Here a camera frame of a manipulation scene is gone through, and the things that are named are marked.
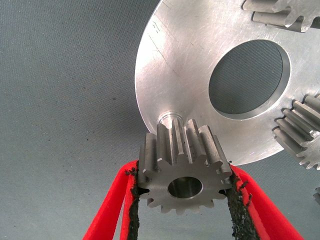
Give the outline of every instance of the center hole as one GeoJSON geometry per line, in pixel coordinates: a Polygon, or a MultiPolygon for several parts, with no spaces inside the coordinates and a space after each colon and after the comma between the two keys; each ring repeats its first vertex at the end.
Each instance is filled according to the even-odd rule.
{"type": "Polygon", "coordinates": [[[201,192],[202,183],[191,176],[184,176],[173,180],[168,187],[169,193],[178,199],[192,198],[201,192]]]}
{"type": "Polygon", "coordinates": [[[226,117],[253,117],[266,110],[261,106],[267,100],[272,105],[280,97],[289,75],[289,58],[279,45],[268,40],[248,41],[216,65],[209,83],[210,101],[226,117]]]}

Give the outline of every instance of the spur gear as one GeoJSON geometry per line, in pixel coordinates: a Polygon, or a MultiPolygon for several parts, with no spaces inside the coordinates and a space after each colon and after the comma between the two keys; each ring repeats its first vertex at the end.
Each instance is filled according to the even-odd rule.
{"type": "Polygon", "coordinates": [[[231,175],[217,137],[207,125],[198,129],[194,119],[185,127],[178,118],[171,128],[159,123],[157,135],[147,133],[140,149],[138,186],[149,190],[140,197],[162,213],[212,208],[213,199],[226,197],[221,190],[232,187],[231,175]]]}
{"type": "Polygon", "coordinates": [[[300,165],[320,170],[320,96],[307,96],[304,103],[295,101],[293,109],[283,114],[273,130],[275,139],[300,165]]]}
{"type": "Polygon", "coordinates": [[[246,0],[244,10],[255,12],[253,21],[296,32],[320,28],[319,0],[246,0]]]}

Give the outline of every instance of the gray backdrop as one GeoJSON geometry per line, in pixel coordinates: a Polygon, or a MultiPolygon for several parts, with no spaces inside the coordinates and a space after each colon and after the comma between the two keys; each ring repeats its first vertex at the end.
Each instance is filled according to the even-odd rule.
{"type": "MultiPolygon", "coordinates": [[[[0,240],[81,239],[118,169],[138,157],[147,129],[135,60],[157,3],[0,1],[0,240]]],[[[242,168],[306,239],[319,238],[318,172],[285,152],[242,168]]],[[[201,214],[159,212],[140,201],[139,239],[232,239],[225,200],[201,214]]]]}

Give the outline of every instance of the metal surface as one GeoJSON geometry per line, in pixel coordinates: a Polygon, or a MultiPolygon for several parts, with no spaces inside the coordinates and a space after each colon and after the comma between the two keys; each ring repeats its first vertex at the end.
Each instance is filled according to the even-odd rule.
{"type": "Polygon", "coordinates": [[[307,96],[304,103],[295,101],[293,109],[283,110],[274,129],[278,143],[306,169],[320,170],[320,96],[307,96]]]}
{"type": "Polygon", "coordinates": [[[213,199],[224,199],[220,190],[231,188],[232,171],[219,141],[204,125],[198,129],[191,119],[185,127],[179,119],[172,128],[159,123],[157,136],[147,133],[139,158],[138,186],[149,192],[141,195],[151,208],[161,212],[186,209],[199,212],[200,206],[212,208],[213,199]]]}
{"type": "Polygon", "coordinates": [[[319,0],[246,0],[243,9],[255,12],[253,21],[279,28],[296,32],[320,28],[319,0]]]}
{"type": "Polygon", "coordinates": [[[208,124],[234,165],[255,162],[283,148],[274,139],[274,119],[293,100],[316,95],[320,88],[320,34],[305,34],[251,21],[243,0],[166,0],[151,17],[139,46],[135,91],[142,118],[156,133],[162,115],[174,112],[186,122],[208,124]],[[222,57],[236,46],[267,40],[278,45],[283,61],[272,96],[242,114],[218,112],[211,104],[209,82],[222,57]]]}
{"type": "Polygon", "coordinates": [[[320,204],[320,187],[315,189],[317,192],[313,195],[314,199],[318,204],[320,204]]]}

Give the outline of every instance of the aluminum disc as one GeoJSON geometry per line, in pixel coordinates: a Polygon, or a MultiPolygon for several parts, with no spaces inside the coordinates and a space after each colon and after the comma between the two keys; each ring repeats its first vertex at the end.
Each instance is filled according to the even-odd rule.
{"type": "Polygon", "coordinates": [[[174,113],[196,119],[218,136],[226,158],[241,165],[267,158],[283,148],[276,142],[275,119],[293,100],[320,91],[320,30],[298,33],[252,21],[243,0],[163,0],[143,33],[135,68],[135,90],[151,133],[174,113]],[[267,40],[283,63],[279,85],[254,110],[226,114],[209,97],[209,82],[219,61],[240,44],[267,40]]]}

